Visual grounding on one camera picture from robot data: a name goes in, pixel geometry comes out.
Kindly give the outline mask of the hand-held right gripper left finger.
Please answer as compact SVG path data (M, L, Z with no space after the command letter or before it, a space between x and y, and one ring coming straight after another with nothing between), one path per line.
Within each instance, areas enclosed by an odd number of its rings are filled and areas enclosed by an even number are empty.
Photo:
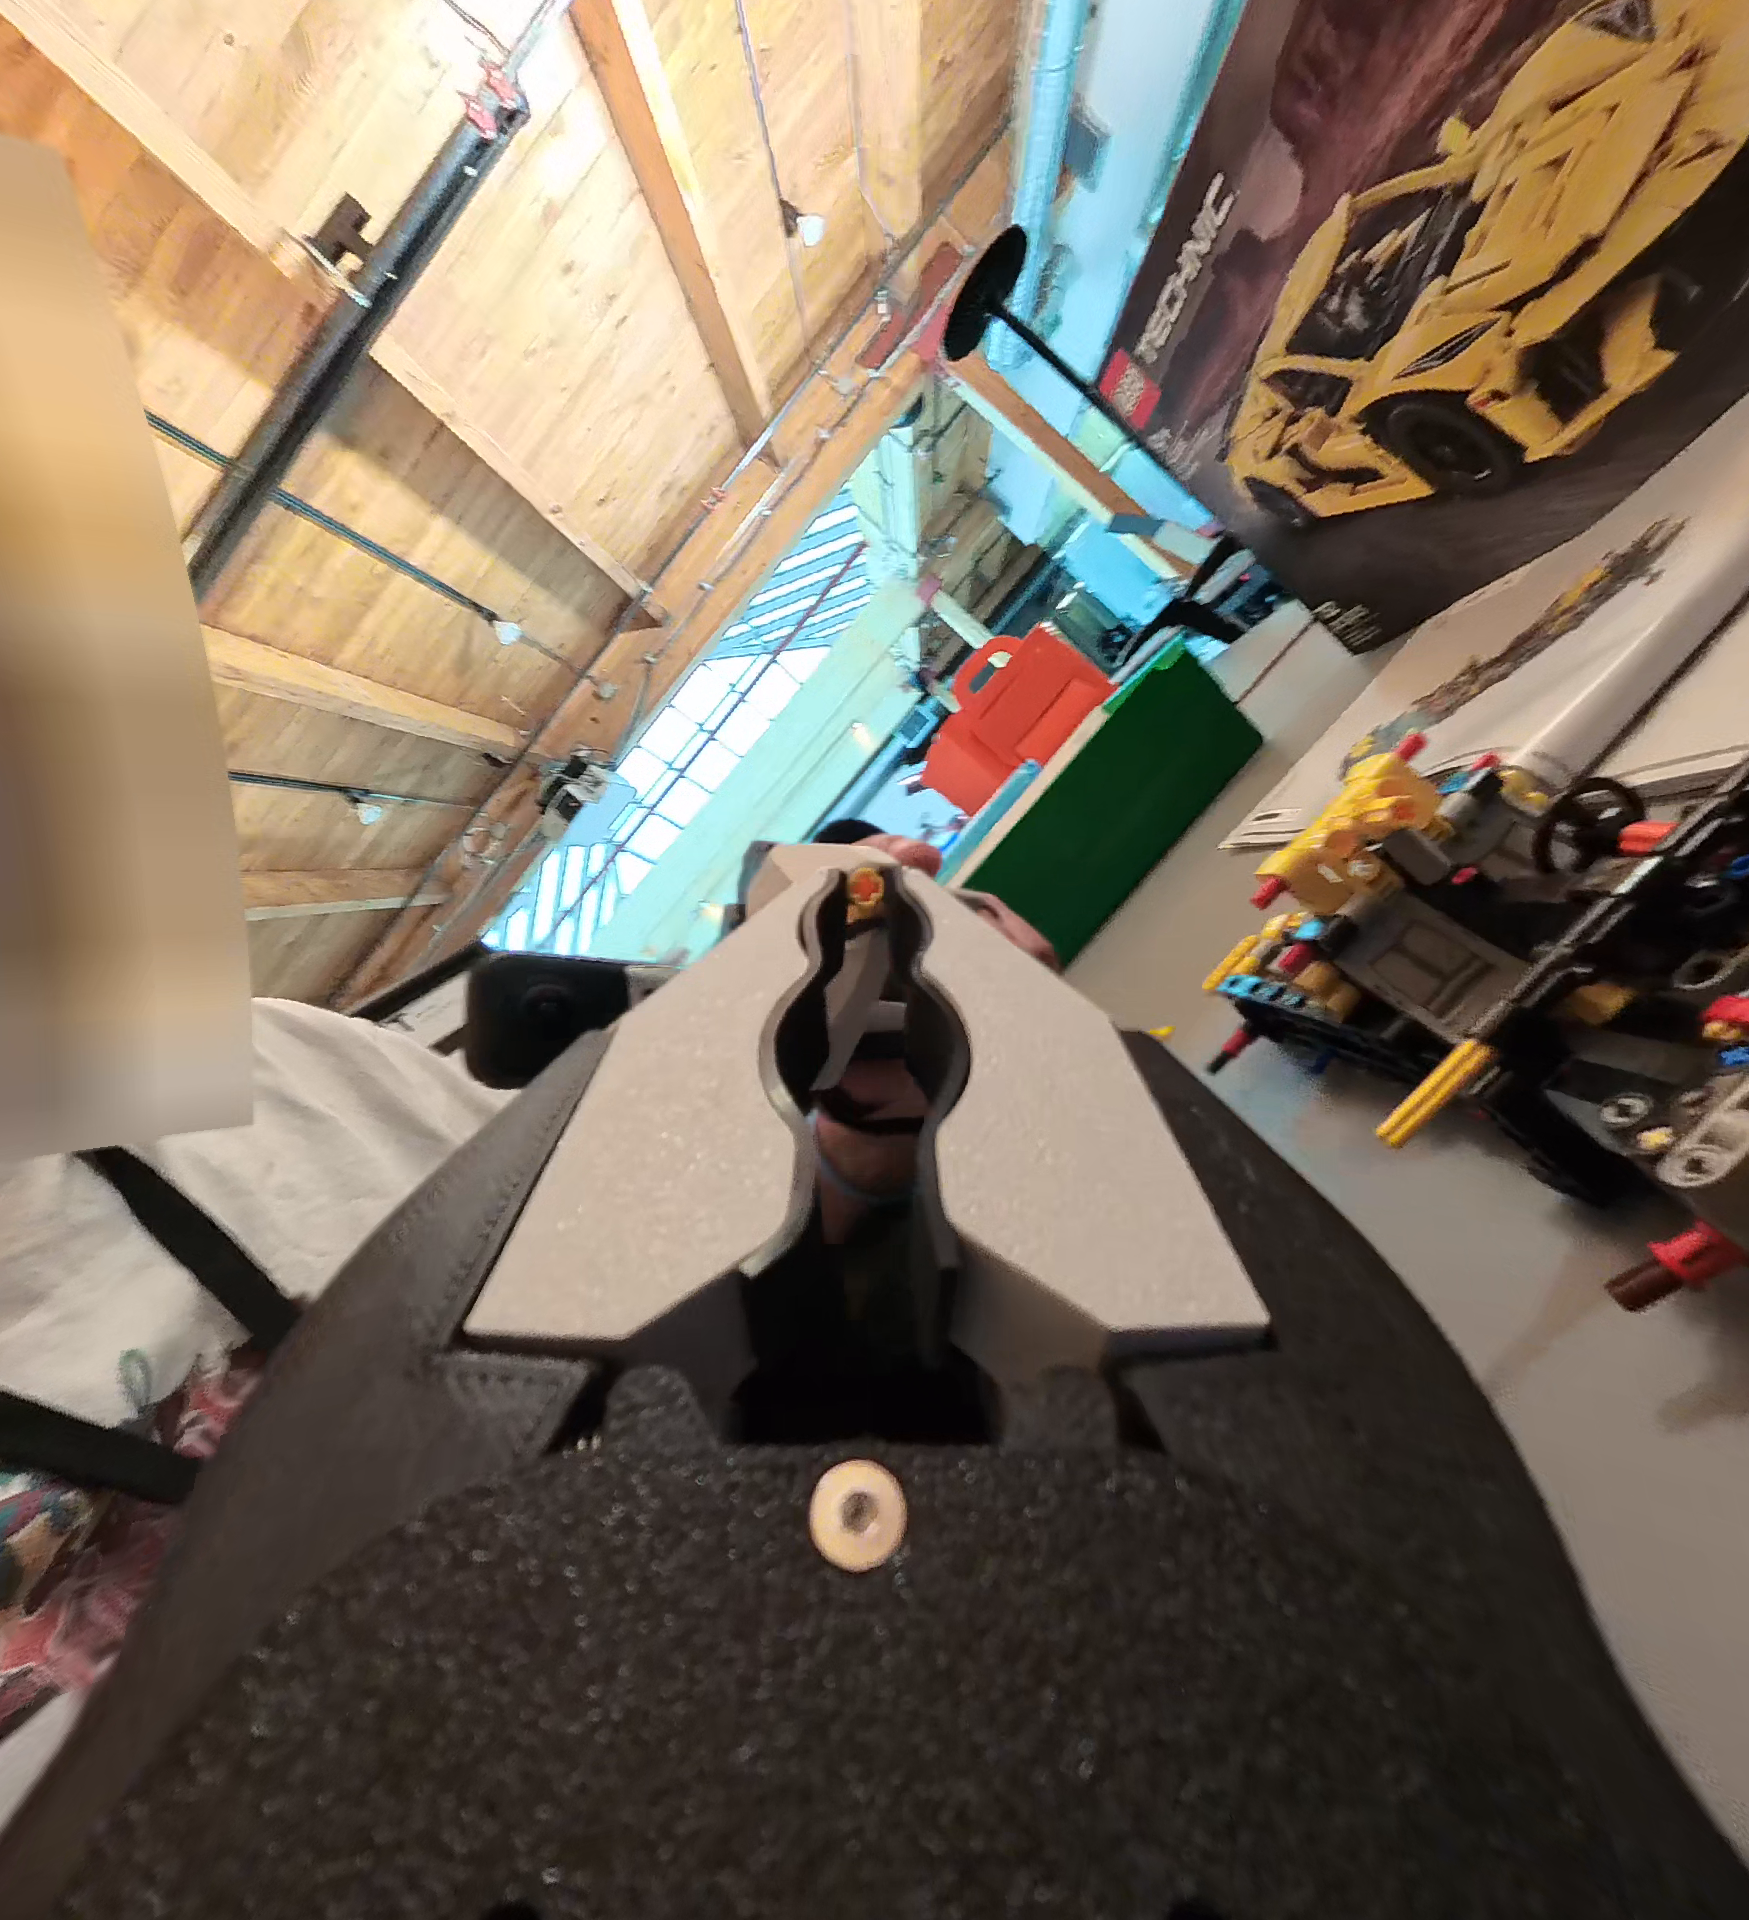
M783 869L633 1008L492 1261L478 1350L661 1367L707 1405L756 1365L747 1284L815 1203L815 1096L852 1050L847 869Z

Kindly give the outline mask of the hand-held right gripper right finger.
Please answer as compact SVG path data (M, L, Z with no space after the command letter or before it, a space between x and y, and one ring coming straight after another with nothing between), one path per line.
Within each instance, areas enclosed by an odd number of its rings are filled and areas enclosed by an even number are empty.
M981 1372L1262 1346L1270 1308L1114 1023L909 869L886 939L954 1346Z

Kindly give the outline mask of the lego car chassis model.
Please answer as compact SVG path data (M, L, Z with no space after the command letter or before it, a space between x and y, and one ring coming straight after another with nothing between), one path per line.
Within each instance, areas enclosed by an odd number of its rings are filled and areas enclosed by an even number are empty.
M1357 757L1255 872L1263 923L1210 974L1250 1043L1403 1087L1403 1149L1465 1110L1552 1194L1667 1195L1749 1252L1749 752L1656 816L1484 756L1430 780L1418 734Z

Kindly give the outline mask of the open lego instruction booklet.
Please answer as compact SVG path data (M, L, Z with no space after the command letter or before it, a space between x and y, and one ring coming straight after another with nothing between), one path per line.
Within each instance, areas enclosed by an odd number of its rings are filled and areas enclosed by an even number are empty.
M1358 756L1415 732L1432 778L1494 753L1548 789L1644 776L1652 799L1749 748L1749 396L1577 539L1403 641L1223 846L1288 843Z

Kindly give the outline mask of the lego set box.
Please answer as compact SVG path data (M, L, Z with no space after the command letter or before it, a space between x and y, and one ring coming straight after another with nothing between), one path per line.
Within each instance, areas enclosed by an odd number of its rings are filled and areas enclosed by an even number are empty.
M1245 4L1099 375L1351 653L1749 393L1749 2Z

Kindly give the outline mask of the person's left hand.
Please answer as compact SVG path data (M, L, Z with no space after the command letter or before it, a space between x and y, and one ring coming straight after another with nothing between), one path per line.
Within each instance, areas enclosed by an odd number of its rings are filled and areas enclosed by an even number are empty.
M1000 896L970 886L948 886L942 882L942 855L928 843L902 835L876 832L864 839L860 846L869 852L880 852L896 866L920 872L928 881L942 884L943 893L952 893L957 902L970 907L980 920L983 920L985 925L991 925L996 931L1000 931L1012 947L1027 954L1048 971L1061 971L1055 943L1037 928L1030 925L1025 920L1005 907Z

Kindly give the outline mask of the paned window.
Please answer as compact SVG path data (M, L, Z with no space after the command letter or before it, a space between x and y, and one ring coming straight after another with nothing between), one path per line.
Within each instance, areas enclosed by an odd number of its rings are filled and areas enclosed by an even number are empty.
M615 763L600 828L570 827L483 931L504 954L589 958L866 608L872 576L840 487Z

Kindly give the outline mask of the orange felt bag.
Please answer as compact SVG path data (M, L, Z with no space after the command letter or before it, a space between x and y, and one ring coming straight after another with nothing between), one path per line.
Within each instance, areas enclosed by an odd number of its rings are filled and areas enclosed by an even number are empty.
M928 792L974 818L1024 763L1048 763L1114 692L1050 621L994 638L957 670L956 708L926 757Z

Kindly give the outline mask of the green plastic bin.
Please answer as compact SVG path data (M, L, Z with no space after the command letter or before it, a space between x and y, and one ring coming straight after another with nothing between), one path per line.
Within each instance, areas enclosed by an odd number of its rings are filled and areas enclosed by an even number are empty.
M1073 963L1263 739L1183 640L1114 690L1037 775L1014 775L942 882L1005 902Z

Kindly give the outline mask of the black chest harness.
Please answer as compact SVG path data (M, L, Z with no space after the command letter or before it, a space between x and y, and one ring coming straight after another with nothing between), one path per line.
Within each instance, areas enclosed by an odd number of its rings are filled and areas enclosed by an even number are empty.
M76 1160L116 1189L141 1233L238 1325L253 1349L262 1354L280 1349L300 1321L300 1305L209 1213L129 1149L92 1149ZM169 1508L190 1495L197 1475L194 1456L146 1432L102 1427L6 1388L0 1388L0 1466L89 1493Z

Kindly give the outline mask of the black round-base stand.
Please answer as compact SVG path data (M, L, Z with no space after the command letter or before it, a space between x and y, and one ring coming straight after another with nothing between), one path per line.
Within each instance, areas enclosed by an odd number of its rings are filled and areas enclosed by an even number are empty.
M963 364L980 355L991 327L1003 327L1017 344L1048 366L1070 393L1109 423L1127 447L1145 453L1159 472L1177 476L1165 453L1143 440L1136 419L1128 419L1100 390L1095 390L1082 374L1070 368L1027 320L1010 311L1007 299L1024 272L1027 250L1025 229L1007 227L966 270L942 335L942 357L950 366Z

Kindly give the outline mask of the black ceiling pipe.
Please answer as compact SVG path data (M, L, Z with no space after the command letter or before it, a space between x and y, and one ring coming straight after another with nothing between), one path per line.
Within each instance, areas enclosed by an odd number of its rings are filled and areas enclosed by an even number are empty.
M529 116L519 83L486 79L455 131L374 242L351 291L334 302L294 359L196 517L187 573L197 603L217 587L272 493L334 411L450 231L527 128Z

